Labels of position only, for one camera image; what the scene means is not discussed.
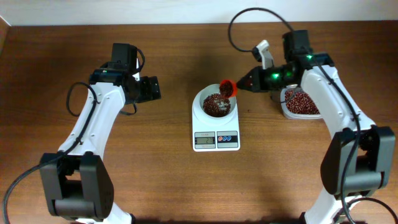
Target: white wall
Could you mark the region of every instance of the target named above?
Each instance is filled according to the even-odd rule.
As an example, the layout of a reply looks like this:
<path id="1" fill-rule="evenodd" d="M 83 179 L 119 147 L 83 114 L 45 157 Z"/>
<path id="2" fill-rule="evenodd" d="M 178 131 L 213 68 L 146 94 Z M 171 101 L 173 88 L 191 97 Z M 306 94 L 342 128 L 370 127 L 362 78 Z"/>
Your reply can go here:
<path id="1" fill-rule="evenodd" d="M 12 26 L 219 23 L 247 7 L 288 21 L 398 19 L 398 0 L 0 0 L 0 15 Z M 249 12 L 237 22 L 276 20 Z"/>

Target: digital scale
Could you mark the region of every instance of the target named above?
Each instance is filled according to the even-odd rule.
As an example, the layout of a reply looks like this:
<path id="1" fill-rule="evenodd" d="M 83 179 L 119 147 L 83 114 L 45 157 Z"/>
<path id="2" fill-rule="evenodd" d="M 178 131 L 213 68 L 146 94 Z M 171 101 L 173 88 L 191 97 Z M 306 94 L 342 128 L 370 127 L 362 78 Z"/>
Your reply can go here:
<path id="1" fill-rule="evenodd" d="M 238 106 L 236 97 L 231 97 L 231 109 L 221 118 L 207 115 L 203 110 L 204 100 L 220 93 L 220 85 L 213 84 L 200 91 L 192 103 L 192 146 L 196 152 L 237 151 L 239 139 Z"/>

